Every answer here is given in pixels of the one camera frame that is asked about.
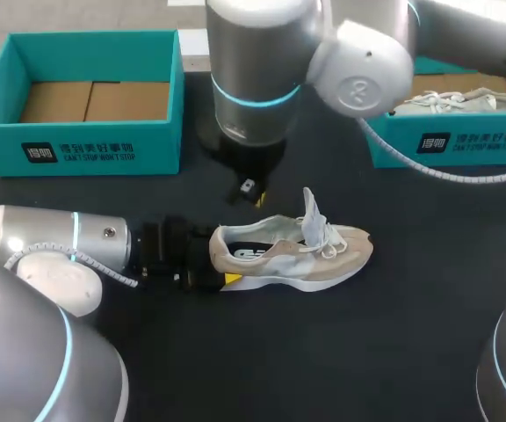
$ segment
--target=yellow label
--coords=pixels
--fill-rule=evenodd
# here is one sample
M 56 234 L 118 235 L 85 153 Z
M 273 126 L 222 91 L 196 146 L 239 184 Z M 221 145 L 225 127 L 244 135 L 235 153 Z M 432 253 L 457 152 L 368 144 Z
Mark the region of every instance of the yellow label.
M 257 208 L 260 208 L 263 206 L 263 202 L 264 202 L 264 196 L 267 194 L 267 192 L 264 192 L 262 195 L 261 195 L 261 198 L 257 201 L 257 203 L 255 204 L 255 207 Z
M 238 281 L 242 276 L 239 274 L 228 274 L 226 273 L 226 284 Z

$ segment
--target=white cable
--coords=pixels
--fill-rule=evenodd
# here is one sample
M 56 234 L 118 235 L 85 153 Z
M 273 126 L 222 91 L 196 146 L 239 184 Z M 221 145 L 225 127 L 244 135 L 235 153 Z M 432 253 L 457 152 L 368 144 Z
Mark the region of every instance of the white cable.
M 29 247 L 24 248 L 22 251 L 14 253 L 9 259 L 7 259 L 7 262 L 5 263 L 4 267 L 7 270 L 11 270 L 12 267 L 15 266 L 15 264 L 17 264 L 17 262 L 19 262 L 19 260 L 25 257 L 26 255 L 43 251 L 58 251 L 66 255 L 72 255 L 77 259 L 79 259 L 80 261 L 84 262 L 84 264 L 86 264 L 87 266 L 95 268 L 97 271 L 100 271 L 101 273 L 108 275 L 112 279 L 115 279 L 116 281 L 119 281 L 122 284 L 126 284 L 129 287 L 138 287 L 139 284 L 138 281 L 129 279 L 124 275 L 121 275 L 116 271 L 113 271 L 109 267 L 104 266 L 103 264 L 97 262 L 89 255 L 86 255 L 83 252 L 78 251 L 77 249 L 64 246 L 63 244 L 55 244 L 51 242 L 32 244 Z
M 468 176 L 458 176 L 456 174 L 444 173 L 443 171 L 433 170 L 430 167 L 426 167 L 422 164 L 419 164 L 417 161 L 413 161 L 411 158 L 404 156 L 400 151 L 392 147 L 386 141 L 384 141 L 380 135 L 378 135 L 374 129 L 370 127 L 370 125 L 366 122 L 366 120 L 358 118 L 358 124 L 362 127 L 363 131 L 370 136 L 370 138 L 376 142 L 381 148 L 385 149 L 392 156 L 397 158 L 402 163 L 408 165 L 412 169 L 420 171 L 427 176 L 432 176 L 433 178 L 440 178 L 442 180 L 448 180 L 450 182 L 455 183 L 463 183 L 469 185 L 488 185 L 494 183 L 505 183 L 506 182 L 506 174 L 501 174 L 498 176 L 480 176 L 480 177 L 468 177 Z

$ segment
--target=shoe sole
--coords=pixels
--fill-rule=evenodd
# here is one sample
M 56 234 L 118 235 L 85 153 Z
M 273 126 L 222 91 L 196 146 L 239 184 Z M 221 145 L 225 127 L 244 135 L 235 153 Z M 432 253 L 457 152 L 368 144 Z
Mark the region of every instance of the shoe sole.
M 350 277 L 352 277 L 360 270 L 362 270 L 366 266 L 367 262 L 368 261 L 364 262 L 364 264 L 361 265 L 356 270 L 351 271 L 350 273 L 346 273 L 341 277 L 337 277 L 336 279 L 332 280 L 306 281 L 300 279 L 288 279 L 286 277 L 275 277 L 275 276 L 265 276 L 265 277 L 245 276 L 237 281 L 234 281 L 231 284 L 228 284 L 221 291 L 239 292 L 243 290 L 255 290 L 257 288 L 261 288 L 272 284 L 284 284 L 287 286 L 297 288 L 298 290 L 306 293 L 319 292 L 321 290 L 326 290 L 328 288 L 334 287 L 345 280 L 348 280 Z

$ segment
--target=shoelace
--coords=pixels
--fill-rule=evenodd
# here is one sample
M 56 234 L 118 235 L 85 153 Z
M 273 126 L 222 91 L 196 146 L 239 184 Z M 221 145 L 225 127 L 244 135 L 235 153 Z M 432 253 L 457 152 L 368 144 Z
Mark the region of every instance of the shoelace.
M 298 218 L 299 222 L 302 222 L 303 220 L 304 217 Z M 336 245 L 339 244 L 341 244 L 342 247 L 338 250 L 336 248 Z M 322 233 L 321 241 L 316 246 L 301 248 L 300 252 L 302 253 L 321 252 L 322 256 L 325 259 L 334 259 L 339 253 L 345 252 L 348 247 L 349 244 L 347 244 L 347 242 L 339 234 L 337 229 L 333 227 L 332 224 L 327 222 L 325 224 L 325 230 Z M 325 252 L 326 249 L 329 249 L 331 253 L 330 254 L 326 253 Z
M 445 92 L 439 94 L 434 91 L 425 91 L 427 95 L 418 95 L 405 101 L 417 106 L 429 106 L 433 113 L 444 113 L 452 108 L 464 108 L 462 103 L 466 98 L 460 92 Z

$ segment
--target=teal box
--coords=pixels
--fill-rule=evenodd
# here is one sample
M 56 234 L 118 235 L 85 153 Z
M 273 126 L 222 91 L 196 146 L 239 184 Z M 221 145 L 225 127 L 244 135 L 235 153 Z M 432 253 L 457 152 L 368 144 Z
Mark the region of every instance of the teal box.
M 33 82 L 169 82 L 167 120 L 18 123 Z M 0 54 L 0 177 L 176 174 L 177 31 L 12 33 Z
M 416 61 L 416 75 L 462 73 L 476 71 L 424 58 Z M 384 114 L 368 123 L 392 147 L 425 166 L 506 164 L 506 113 Z M 374 167 L 405 166 L 367 139 Z M 442 147 L 424 148 L 431 144 Z

